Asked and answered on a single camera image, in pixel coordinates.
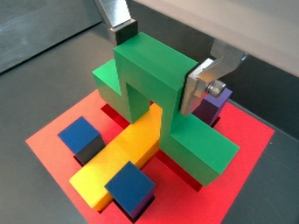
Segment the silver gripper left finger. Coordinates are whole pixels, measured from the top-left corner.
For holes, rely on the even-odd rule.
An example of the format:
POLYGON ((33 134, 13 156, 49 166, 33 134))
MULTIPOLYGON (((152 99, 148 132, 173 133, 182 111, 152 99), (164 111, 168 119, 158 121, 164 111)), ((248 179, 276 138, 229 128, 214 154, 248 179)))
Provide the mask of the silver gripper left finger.
POLYGON ((130 18, 126 0, 93 0, 106 25, 110 42, 122 44, 137 34, 137 22, 130 18))

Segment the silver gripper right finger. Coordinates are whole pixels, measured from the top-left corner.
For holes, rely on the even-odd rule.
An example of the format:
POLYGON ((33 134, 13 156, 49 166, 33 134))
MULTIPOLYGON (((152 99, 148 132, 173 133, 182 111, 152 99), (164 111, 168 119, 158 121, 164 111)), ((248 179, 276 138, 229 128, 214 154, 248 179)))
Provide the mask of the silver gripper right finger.
POLYGON ((186 116, 200 105, 202 94, 218 97, 225 84, 218 78, 234 71, 246 58, 246 54, 218 39, 213 40, 206 58, 185 74, 180 112, 186 116))

